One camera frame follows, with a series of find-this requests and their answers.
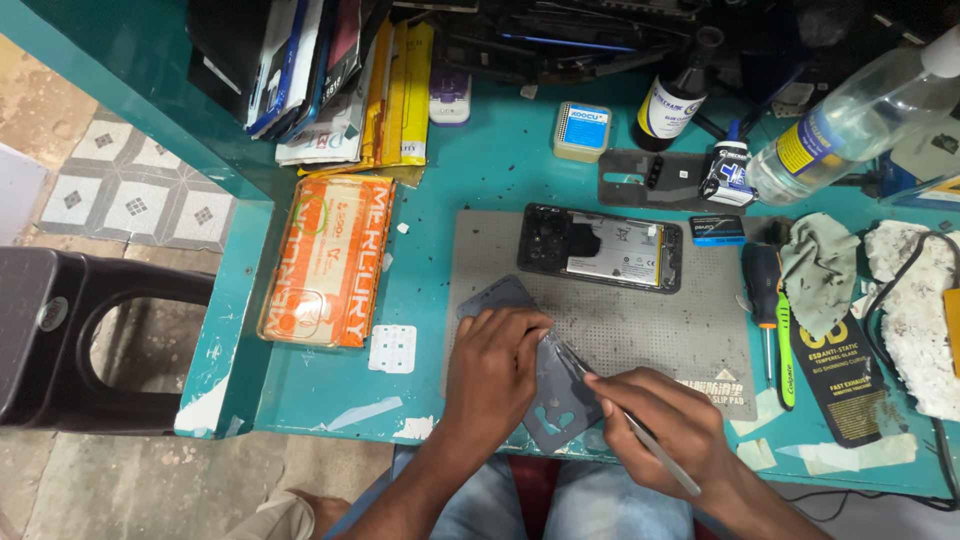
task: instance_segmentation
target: black stool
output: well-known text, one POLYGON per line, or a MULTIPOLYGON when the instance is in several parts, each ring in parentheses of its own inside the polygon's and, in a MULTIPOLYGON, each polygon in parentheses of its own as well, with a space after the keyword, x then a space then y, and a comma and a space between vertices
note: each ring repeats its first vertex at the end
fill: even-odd
POLYGON ((207 306, 214 276, 122 258, 0 247, 0 428, 170 431, 180 394, 124 392, 97 377, 100 320, 133 298, 207 306))

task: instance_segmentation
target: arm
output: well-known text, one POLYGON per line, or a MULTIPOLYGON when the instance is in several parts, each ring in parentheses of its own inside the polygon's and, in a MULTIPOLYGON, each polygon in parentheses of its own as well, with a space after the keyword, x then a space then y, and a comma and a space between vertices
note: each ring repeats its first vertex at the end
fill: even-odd
POLYGON ((585 380, 604 409, 604 439, 636 483, 694 504, 744 540, 829 540, 731 452, 723 417, 704 394, 646 368, 585 380), (691 497, 637 440, 621 407, 700 484, 700 497, 691 497))
POLYGON ((429 536, 450 497, 523 420, 537 394, 537 345, 552 324, 521 307, 484 309, 460 321, 444 416, 344 538, 429 536))

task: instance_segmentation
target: teal desk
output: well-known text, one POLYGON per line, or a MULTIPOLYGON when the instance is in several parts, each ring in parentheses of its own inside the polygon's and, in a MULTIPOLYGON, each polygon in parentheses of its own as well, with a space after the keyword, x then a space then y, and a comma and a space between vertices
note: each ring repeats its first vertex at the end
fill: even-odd
MULTIPOLYGON (((222 438, 270 430, 417 443, 395 433, 404 430, 407 419, 425 419, 415 423, 429 427, 443 413, 439 379, 457 211, 469 205, 519 212, 527 203, 539 201, 652 219, 690 215, 602 207, 596 200, 596 165, 557 160, 551 152, 557 106, 567 99, 611 108, 611 146, 631 147, 629 122, 649 85, 648 77, 626 74, 589 85, 542 87, 535 100, 521 98, 517 88, 475 81, 469 123, 463 128, 431 128, 430 163, 420 187, 401 186, 396 196, 393 222, 407 223, 410 232, 392 229, 389 236, 394 263, 381 282, 374 323, 417 327, 415 371, 409 375, 370 371, 366 350, 326 351, 262 341, 254 329, 276 265, 295 179, 289 169, 272 164, 270 144, 245 138, 225 111, 183 79, 189 54, 183 9, 160 0, 134 4, 0 0, 0 32, 241 200, 184 386, 178 417, 181 435, 222 438), (350 408, 394 396, 402 406, 338 430, 321 428, 350 408)), ((708 100, 704 111, 722 125, 745 112, 737 107, 708 100)), ((750 133, 751 150, 757 152, 770 135, 778 135, 789 124, 764 116, 750 133)), ((712 143, 690 125, 671 150, 704 152, 712 143)), ((786 209, 754 205, 749 214, 799 217, 818 210, 852 232, 866 231, 888 218, 933 229, 946 218, 956 220, 938 211, 882 208, 848 187, 824 189, 786 209)), ((504 274, 511 271, 505 268, 504 274)), ((749 332, 755 384, 762 388, 759 333, 753 327, 749 332)), ((728 425, 732 448, 758 438, 766 438, 772 449, 832 441, 803 374, 797 373, 796 409, 743 438, 728 425)), ((929 419, 914 410, 911 399, 896 387, 896 378, 885 375, 891 387, 887 401, 902 417, 885 427, 885 434, 906 429, 915 435, 919 449, 914 461, 812 477, 802 460, 775 453, 778 465, 760 474, 781 481, 947 497, 930 450, 934 439, 929 419)), ((960 441, 960 428, 950 423, 948 432, 953 435, 953 455, 960 455, 960 446, 952 442, 960 441)), ((539 453, 522 426, 502 449, 539 453)), ((604 450, 597 428, 569 443, 561 454, 615 461, 604 450)))

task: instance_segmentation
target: human hand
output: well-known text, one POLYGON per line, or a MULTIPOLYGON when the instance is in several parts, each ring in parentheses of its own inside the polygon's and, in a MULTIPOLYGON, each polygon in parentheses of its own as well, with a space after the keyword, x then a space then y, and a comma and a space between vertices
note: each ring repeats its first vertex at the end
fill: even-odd
POLYGON ((537 395, 537 345, 553 319, 528 307, 484 309, 457 329, 444 416, 434 430, 465 457, 485 461, 537 395))
POLYGON ((723 416, 703 393, 647 368, 608 379, 587 375, 584 380, 603 406, 604 439, 636 483, 712 514, 756 480, 730 451, 723 416), (700 485, 700 497, 690 496, 640 443, 622 409, 633 412, 654 433, 663 450, 700 485))

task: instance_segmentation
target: white bottle cap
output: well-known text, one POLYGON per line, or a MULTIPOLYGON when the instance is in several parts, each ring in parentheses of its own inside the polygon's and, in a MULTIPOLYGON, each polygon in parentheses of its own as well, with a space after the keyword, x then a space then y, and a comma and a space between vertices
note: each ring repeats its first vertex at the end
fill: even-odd
POLYGON ((960 75, 960 24, 927 45, 920 62, 926 71, 943 79, 960 75))

